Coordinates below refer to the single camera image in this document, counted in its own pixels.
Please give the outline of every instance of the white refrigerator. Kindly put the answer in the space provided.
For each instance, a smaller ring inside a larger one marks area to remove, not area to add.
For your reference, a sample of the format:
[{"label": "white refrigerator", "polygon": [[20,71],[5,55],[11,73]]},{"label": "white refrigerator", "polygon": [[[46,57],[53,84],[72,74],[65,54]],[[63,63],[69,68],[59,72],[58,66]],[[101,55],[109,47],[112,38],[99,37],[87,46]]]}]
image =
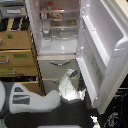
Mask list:
[{"label": "white refrigerator", "polygon": [[25,0],[38,56],[75,55],[100,114],[128,73],[128,3],[121,1]]}]

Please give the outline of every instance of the floor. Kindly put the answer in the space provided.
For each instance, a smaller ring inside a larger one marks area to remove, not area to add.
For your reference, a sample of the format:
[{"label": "floor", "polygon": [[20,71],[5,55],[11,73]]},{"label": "floor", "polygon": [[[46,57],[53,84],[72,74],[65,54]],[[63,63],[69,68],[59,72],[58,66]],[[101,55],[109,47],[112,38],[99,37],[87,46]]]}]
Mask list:
[{"label": "floor", "polygon": [[105,119],[96,109],[87,109],[85,101],[73,104],[61,102],[61,106],[50,113],[9,114],[5,120],[8,128],[37,128],[46,125],[79,125],[81,128],[93,128],[90,116],[97,116],[103,127]]}]

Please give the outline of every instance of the glass shelf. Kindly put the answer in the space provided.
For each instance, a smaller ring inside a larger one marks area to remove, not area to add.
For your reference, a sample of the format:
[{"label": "glass shelf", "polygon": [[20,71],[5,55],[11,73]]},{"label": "glass shelf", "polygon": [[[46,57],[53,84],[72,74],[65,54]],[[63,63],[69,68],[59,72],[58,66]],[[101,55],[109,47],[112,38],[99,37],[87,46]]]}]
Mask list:
[{"label": "glass shelf", "polygon": [[69,9],[69,10],[40,10],[39,13],[76,13],[79,9]]},{"label": "glass shelf", "polygon": [[[54,21],[54,18],[53,18],[53,17],[49,17],[48,19],[42,19],[42,21],[44,21],[44,20]],[[63,20],[77,20],[77,17],[64,17],[64,18],[62,19],[62,21],[63,21]]]},{"label": "glass shelf", "polygon": [[59,30],[63,30],[63,29],[78,29],[78,25],[73,25],[73,26],[51,26],[51,29],[59,29]]}]

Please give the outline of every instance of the open refrigerator door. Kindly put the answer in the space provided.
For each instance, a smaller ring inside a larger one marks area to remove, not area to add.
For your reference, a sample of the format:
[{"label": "open refrigerator door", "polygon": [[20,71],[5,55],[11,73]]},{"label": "open refrigerator door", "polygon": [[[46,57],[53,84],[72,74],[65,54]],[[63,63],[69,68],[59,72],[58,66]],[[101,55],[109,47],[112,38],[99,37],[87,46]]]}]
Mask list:
[{"label": "open refrigerator door", "polygon": [[128,72],[128,25],[108,1],[81,0],[76,53],[92,107],[99,113],[105,112]]}]

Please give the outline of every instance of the door shelf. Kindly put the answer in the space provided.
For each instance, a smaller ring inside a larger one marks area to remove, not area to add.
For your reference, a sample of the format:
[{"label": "door shelf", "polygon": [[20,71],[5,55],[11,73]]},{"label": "door shelf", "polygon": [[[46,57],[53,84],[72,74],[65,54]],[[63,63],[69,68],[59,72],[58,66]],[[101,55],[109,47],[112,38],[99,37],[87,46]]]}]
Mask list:
[{"label": "door shelf", "polygon": [[69,10],[40,10],[38,13],[76,13],[79,9],[69,9]]},{"label": "door shelf", "polygon": [[83,21],[85,22],[85,24],[88,28],[88,31],[94,41],[95,47],[97,48],[104,65],[107,67],[110,57],[109,57],[106,49],[104,48],[103,43],[101,42],[100,37],[96,32],[96,29],[93,27],[89,17],[83,16]]}]

